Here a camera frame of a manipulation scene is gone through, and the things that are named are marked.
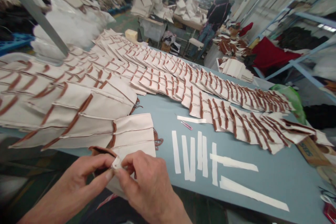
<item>metal pole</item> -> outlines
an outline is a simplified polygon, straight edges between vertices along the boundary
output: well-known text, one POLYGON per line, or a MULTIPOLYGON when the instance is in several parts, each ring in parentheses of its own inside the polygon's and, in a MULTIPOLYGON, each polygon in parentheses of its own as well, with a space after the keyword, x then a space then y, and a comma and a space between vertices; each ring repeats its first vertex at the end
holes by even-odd
POLYGON ((246 22, 249 19, 249 17, 253 14, 254 10, 257 8, 260 2, 261 0, 257 0, 256 3, 252 6, 252 8, 248 11, 243 20, 240 22, 241 26, 243 26, 244 22, 246 22))
POLYGON ((43 28, 43 30, 48 34, 51 40, 55 43, 55 45, 61 50, 64 54, 64 58, 68 55, 69 49, 51 26, 49 21, 41 12, 40 7, 38 7, 33 0, 19 0, 22 5, 27 9, 27 11, 32 15, 32 17, 39 23, 39 25, 43 28))

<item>blue work table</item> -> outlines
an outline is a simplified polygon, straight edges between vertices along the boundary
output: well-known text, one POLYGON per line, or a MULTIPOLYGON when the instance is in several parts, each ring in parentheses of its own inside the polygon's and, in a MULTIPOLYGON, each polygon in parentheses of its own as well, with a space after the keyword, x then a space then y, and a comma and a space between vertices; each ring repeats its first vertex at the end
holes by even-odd
MULTIPOLYGON (((208 68, 205 69, 212 71, 222 79, 228 79, 237 84, 255 88, 252 84, 208 68)), ((183 107, 181 103, 173 101, 168 96, 161 94, 147 94, 146 96, 138 96, 138 98, 143 108, 137 108, 133 114, 151 113, 154 128, 159 138, 164 139, 156 155, 157 157, 165 159, 170 181, 173 185, 289 222, 305 224, 330 223, 323 214, 324 202, 320 199, 318 186, 328 190, 331 190, 331 187, 320 178, 315 168, 306 162, 295 145, 292 145, 290 148, 286 147, 277 154, 272 155, 257 145, 250 145, 236 140, 232 133, 215 132, 211 124, 188 122, 193 128, 193 130, 190 131, 176 118, 176 115, 190 117, 188 109, 183 107), (175 173, 172 131, 176 131, 177 133, 181 174, 175 173), (203 177, 202 171, 196 168, 196 181, 185 181, 181 135, 187 137, 188 156, 190 157, 190 137, 194 137, 197 142, 198 131, 201 131, 202 134, 207 137, 208 177, 203 177), (223 190, 219 186, 214 186, 212 184, 212 161, 210 159, 212 142, 217 144, 217 155, 252 163, 259 169, 259 172, 255 172, 225 167, 218 163, 218 184, 221 175, 225 176, 251 190, 286 203, 290 212, 275 208, 241 194, 223 190)), ((296 121, 292 114, 289 115, 287 119, 296 121)), ((77 156, 90 155, 90 152, 84 148, 60 149, 60 151, 77 156)))

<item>white tape strip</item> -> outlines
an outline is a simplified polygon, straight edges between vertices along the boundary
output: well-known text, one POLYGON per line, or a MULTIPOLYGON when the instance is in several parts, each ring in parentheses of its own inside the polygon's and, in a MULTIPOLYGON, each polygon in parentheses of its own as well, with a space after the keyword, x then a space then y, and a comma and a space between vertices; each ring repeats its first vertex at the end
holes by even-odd
POLYGON ((197 133, 197 169, 202 170, 202 132, 197 133))
POLYGON ((177 144, 177 136, 176 131, 171 132, 172 138, 173 138, 173 151, 174 151, 174 163, 175 163, 175 173, 180 174, 181 173, 181 167, 180 167, 180 154, 179 154, 179 146, 177 144))
POLYGON ((254 164, 251 163, 245 163, 245 162, 240 162, 237 160, 234 160, 229 157, 223 157, 223 156, 217 156, 216 154, 210 153, 210 159, 216 160, 218 163, 222 163, 224 166, 227 167, 234 167, 234 168, 241 168, 241 169, 246 169, 246 170, 253 170, 258 172, 258 167, 254 164))
POLYGON ((276 208, 280 208, 282 210, 288 211, 289 212, 289 208, 287 206, 286 203, 283 203, 279 200, 273 199, 271 197, 268 197, 264 194, 261 194, 259 192, 253 191, 251 189, 248 189, 245 186, 242 186, 224 176, 221 176, 221 180, 219 182, 219 186, 220 188, 224 189, 224 190, 228 190, 228 191, 232 191, 234 193, 238 193, 238 194, 242 194, 245 195, 247 197, 250 197, 252 199, 264 202, 268 205, 271 205, 273 207, 276 208))
POLYGON ((207 151, 207 137, 202 136, 202 167, 203 177, 208 177, 208 151, 207 151))
POLYGON ((196 119, 196 118, 192 118, 192 117, 182 117, 182 116, 177 116, 178 120, 182 120, 182 121, 188 121, 188 122, 192 122, 192 123, 207 123, 206 119, 196 119))
MULTIPOLYGON (((212 143, 212 155, 217 155, 217 144, 212 143)), ((214 186, 218 186, 218 178, 217 178, 217 161, 212 159, 212 184, 214 186)))
POLYGON ((184 135, 182 136, 182 152, 183 152, 184 180, 190 180, 187 138, 184 135))
POLYGON ((190 181, 196 181, 195 138, 190 138, 190 181))

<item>green plastic bag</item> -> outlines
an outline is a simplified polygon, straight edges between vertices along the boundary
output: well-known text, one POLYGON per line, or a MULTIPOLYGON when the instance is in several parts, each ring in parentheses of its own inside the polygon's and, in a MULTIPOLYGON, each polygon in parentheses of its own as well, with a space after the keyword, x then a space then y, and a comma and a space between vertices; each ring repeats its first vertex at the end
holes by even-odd
POLYGON ((306 114, 303 111, 301 98, 299 94, 292 88, 291 86, 285 86, 281 84, 275 84, 270 90, 278 91, 292 103, 293 107, 295 108, 292 113, 295 115, 296 119, 299 123, 306 125, 306 114))

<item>blue jeans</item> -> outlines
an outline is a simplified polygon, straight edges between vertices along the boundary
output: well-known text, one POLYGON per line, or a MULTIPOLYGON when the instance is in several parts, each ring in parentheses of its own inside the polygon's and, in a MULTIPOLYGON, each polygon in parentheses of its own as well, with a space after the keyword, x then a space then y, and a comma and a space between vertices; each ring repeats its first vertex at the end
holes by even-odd
MULTIPOLYGON (((204 44, 203 49, 199 53, 197 59, 200 59, 203 55, 207 45, 209 44, 210 40, 215 36, 216 32, 211 28, 212 24, 208 24, 206 27, 203 28, 202 34, 198 37, 198 41, 202 42, 204 44)), ((193 45, 193 48, 191 49, 189 56, 194 57, 197 51, 197 47, 193 45)))

